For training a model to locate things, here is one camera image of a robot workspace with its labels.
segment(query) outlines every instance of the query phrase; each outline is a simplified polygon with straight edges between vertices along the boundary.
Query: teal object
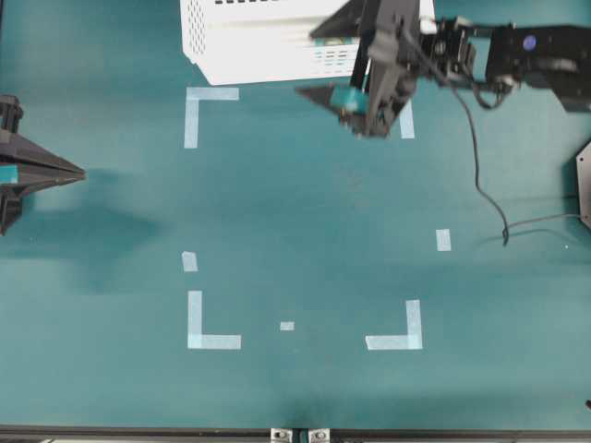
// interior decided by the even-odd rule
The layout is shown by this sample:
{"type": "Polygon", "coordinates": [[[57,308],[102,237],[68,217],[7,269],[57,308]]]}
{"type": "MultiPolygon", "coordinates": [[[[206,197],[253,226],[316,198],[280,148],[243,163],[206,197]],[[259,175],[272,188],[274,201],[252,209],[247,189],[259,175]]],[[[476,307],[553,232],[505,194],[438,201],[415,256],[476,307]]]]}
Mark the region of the teal object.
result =
{"type": "Polygon", "coordinates": [[[0,165],[0,185],[18,183],[18,167],[16,164],[0,165]]]}
{"type": "Polygon", "coordinates": [[[335,86],[331,96],[331,106],[345,109],[349,113],[365,114],[368,108],[368,96],[357,88],[335,86]]]}
{"type": "MultiPolygon", "coordinates": [[[[591,25],[588,0],[437,5],[591,25]]],[[[208,85],[177,1],[5,8],[0,90],[23,102],[20,132],[88,180],[26,199],[0,238],[0,424],[591,428],[591,234],[551,221],[502,247],[450,92],[420,82],[415,140],[357,140],[294,92],[306,82],[240,86],[199,104],[187,151],[186,87],[208,85]],[[240,352],[187,349],[191,290],[240,352]],[[367,335],[405,334],[415,299],[424,349],[370,353],[367,335]]],[[[527,87],[495,113],[466,98],[511,220],[577,211],[589,115],[527,87]]]]}

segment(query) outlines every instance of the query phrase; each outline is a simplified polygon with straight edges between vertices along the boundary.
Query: metal clamp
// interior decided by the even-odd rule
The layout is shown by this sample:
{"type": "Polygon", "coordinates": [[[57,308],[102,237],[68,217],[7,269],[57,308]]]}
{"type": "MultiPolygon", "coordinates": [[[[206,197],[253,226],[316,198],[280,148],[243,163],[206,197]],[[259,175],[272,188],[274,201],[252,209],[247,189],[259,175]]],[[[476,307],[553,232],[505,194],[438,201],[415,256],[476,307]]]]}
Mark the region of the metal clamp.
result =
{"type": "Polygon", "coordinates": [[[308,443],[330,443],[330,429],[310,429],[308,430],[308,443]]]}
{"type": "Polygon", "coordinates": [[[294,432],[291,429],[273,428],[271,430],[271,443],[292,443],[294,432]]]}

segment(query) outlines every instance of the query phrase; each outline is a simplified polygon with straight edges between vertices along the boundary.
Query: tape strip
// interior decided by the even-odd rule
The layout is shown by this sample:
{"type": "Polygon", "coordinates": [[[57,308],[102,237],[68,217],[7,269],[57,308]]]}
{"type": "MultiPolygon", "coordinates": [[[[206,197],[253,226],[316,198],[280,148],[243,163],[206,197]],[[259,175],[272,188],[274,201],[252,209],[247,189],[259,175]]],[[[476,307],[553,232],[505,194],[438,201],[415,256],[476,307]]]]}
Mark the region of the tape strip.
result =
{"type": "MultiPolygon", "coordinates": [[[[433,0],[421,0],[420,17],[435,19],[435,2],[433,0]]],[[[423,34],[437,34],[437,25],[429,20],[421,20],[421,32],[423,34]]]]}
{"type": "Polygon", "coordinates": [[[279,325],[279,330],[282,331],[293,331],[296,330],[296,324],[294,321],[282,321],[279,325]]]}
{"type": "Polygon", "coordinates": [[[199,266],[197,265],[197,254],[194,252],[184,252],[181,255],[183,259],[183,269],[185,272],[198,272],[199,266]]]}
{"type": "Polygon", "coordinates": [[[188,349],[235,351],[242,347],[240,335],[207,335],[203,333],[203,292],[188,293],[188,349]]]}
{"type": "Polygon", "coordinates": [[[408,101],[400,112],[400,132],[404,139],[415,138],[415,118],[413,117],[413,103],[408,101]]]}
{"type": "Polygon", "coordinates": [[[437,236],[437,250],[439,252],[452,251],[452,233],[449,229],[438,229],[435,232],[437,236]]]}
{"type": "Polygon", "coordinates": [[[199,102],[202,100],[240,100],[238,88],[187,88],[185,108],[185,149],[195,150],[199,145],[199,102]]]}
{"type": "Polygon", "coordinates": [[[418,351],[423,349],[421,304],[419,300],[406,302],[407,335],[372,335],[366,337],[369,351],[418,351]]]}

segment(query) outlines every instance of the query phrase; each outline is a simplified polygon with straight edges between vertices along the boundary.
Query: tape corner marker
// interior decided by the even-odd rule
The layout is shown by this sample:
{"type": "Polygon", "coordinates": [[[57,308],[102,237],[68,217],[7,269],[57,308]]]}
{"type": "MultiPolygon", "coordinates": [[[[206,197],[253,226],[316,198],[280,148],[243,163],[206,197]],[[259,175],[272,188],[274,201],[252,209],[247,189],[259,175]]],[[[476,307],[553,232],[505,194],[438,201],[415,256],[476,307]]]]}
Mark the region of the tape corner marker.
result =
{"type": "Polygon", "coordinates": [[[195,252],[183,252],[181,254],[183,261],[184,272],[199,272],[199,266],[197,264],[197,254],[195,252]]]}

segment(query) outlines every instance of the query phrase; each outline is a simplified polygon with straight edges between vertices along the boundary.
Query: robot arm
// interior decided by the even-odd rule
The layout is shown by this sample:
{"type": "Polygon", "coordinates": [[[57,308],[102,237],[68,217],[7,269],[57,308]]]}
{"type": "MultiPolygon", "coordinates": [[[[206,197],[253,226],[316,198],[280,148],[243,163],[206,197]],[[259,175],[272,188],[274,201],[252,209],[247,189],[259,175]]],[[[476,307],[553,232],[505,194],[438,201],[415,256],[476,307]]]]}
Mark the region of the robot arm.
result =
{"type": "Polygon", "coordinates": [[[458,89],[473,90],[479,104],[497,107],[515,86],[550,89],[567,112],[591,112],[591,29],[573,26],[518,29],[482,26],[456,18],[436,22],[437,33],[420,32],[419,0],[351,0],[311,33],[313,38],[357,36],[359,50],[348,87],[299,90],[339,116],[362,137],[385,138],[419,78],[437,80],[404,38],[458,89]],[[471,39],[490,39],[486,78],[476,80],[471,39]],[[481,91],[493,92],[489,104],[481,91]]]}

